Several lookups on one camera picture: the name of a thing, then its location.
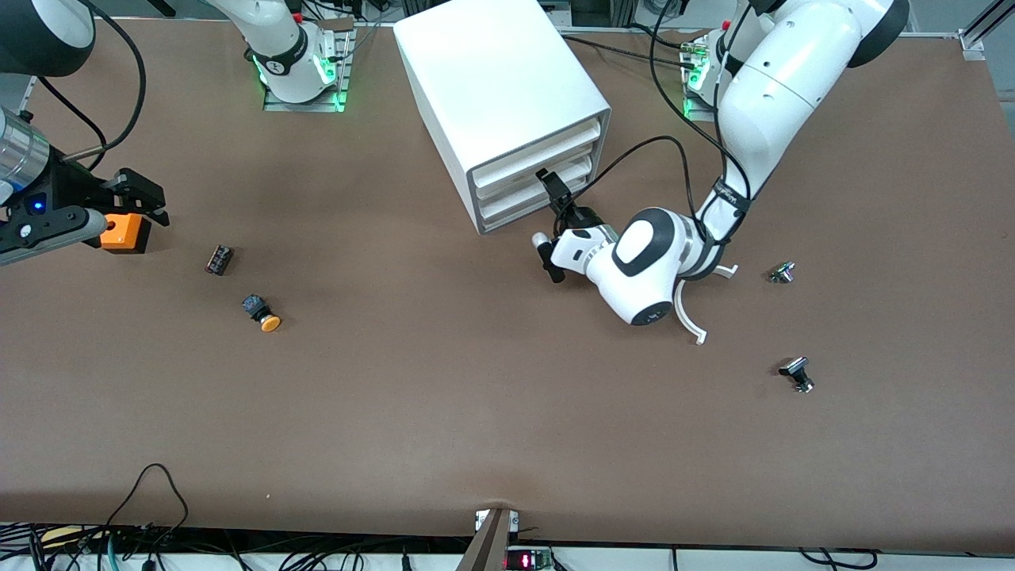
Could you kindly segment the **white plastic drawer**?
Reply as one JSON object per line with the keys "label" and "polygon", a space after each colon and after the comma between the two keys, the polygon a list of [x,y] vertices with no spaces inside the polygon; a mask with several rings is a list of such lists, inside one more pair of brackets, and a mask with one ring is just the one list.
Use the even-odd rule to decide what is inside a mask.
{"label": "white plastic drawer", "polygon": [[[548,167],[574,188],[587,183],[591,177],[593,160],[590,153],[580,158],[563,160],[557,165]],[[493,227],[507,218],[525,216],[531,209],[540,209],[547,205],[548,195],[543,184],[533,174],[507,180],[493,188],[478,189],[474,183],[474,196],[478,208],[478,218],[486,227]]]}
{"label": "white plastic drawer", "polygon": [[596,119],[584,121],[544,140],[513,151],[503,158],[476,167],[472,172],[478,189],[493,188],[507,180],[533,174],[557,165],[563,160],[580,158],[593,151],[604,133],[602,123]]}

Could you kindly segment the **orange button box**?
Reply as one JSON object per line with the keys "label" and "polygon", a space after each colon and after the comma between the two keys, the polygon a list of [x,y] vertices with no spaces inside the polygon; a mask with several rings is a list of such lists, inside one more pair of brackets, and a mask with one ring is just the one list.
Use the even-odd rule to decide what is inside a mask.
{"label": "orange button box", "polygon": [[141,214],[106,214],[99,247],[116,255],[142,255],[147,251],[151,223]]}

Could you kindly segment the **white drawer cabinet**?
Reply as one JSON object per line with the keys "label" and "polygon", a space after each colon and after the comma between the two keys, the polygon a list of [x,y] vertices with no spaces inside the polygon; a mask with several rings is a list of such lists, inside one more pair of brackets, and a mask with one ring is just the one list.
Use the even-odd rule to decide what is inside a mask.
{"label": "white drawer cabinet", "polygon": [[[596,119],[599,169],[611,108],[538,0],[449,0],[395,23],[413,97],[479,235],[472,172],[536,141]],[[579,189],[587,183],[570,189]]]}

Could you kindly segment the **orange mushroom push button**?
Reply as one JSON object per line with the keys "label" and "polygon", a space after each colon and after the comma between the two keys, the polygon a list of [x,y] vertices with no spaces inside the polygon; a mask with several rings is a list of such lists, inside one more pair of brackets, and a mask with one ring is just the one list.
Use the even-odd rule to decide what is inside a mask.
{"label": "orange mushroom push button", "polygon": [[272,332],[282,324],[282,319],[271,310],[263,297],[249,295],[243,299],[242,307],[251,320],[260,325],[263,332]]}

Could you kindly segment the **white curved plastic arc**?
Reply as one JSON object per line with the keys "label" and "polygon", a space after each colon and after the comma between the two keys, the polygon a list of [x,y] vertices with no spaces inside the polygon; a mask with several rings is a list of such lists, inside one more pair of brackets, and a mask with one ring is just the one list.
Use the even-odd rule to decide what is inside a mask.
{"label": "white curved plastic arc", "polygon": [[[710,274],[708,274],[708,276],[722,276],[722,278],[730,279],[736,274],[738,270],[739,270],[739,265],[737,264],[733,264],[731,266],[717,265],[714,268],[714,270],[710,271]],[[693,337],[695,337],[695,343],[697,344],[697,346],[701,346],[701,344],[704,344],[706,342],[707,330],[700,328],[699,325],[696,324],[696,322],[693,322],[692,318],[690,318],[690,316],[688,315],[688,311],[686,311],[686,308],[684,307],[683,290],[685,288],[686,282],[688,282],[686,281],[686,279],[678,279],[678,281],[676,282],[672,297],[673,308],[676,311],[676,318],[678,319],[678,322],[680,322],[682,328],[684,328],[688,333],[690,333]]]}

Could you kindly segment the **red display device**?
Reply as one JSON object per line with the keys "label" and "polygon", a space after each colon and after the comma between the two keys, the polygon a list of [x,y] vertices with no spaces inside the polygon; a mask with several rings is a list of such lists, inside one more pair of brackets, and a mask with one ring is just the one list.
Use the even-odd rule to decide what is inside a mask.
{"label": "red display device", "polygon": [[510,546],[504,554],[504,571],[555,571],[555,564],[550,548]]}

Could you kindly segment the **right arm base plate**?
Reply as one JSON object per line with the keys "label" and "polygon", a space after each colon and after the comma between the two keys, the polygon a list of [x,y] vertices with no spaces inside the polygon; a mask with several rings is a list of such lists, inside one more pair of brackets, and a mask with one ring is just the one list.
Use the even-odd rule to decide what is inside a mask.
{"label": "right arm base plate", "polygon": [[334,30],[304,21],[307,51],[288,75],[272,75],[261,63],[254,62],[263,86],[265,111],[300,113],[341,113],[344,111],[353,52],[358,46],[355,28]]}

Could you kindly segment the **black key switch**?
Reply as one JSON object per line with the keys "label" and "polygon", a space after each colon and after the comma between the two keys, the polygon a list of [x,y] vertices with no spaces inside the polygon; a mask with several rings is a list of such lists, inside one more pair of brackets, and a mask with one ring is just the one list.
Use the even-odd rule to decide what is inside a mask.
{"label": "black key switch", "polygon": [[802,355],[802,357],[794,358],[794,360],[780,366],[777,373],[780,376],[791,379],[797,392],[810,392],[814,388],[814,381],[806,372],[808,364],[809,359]]}

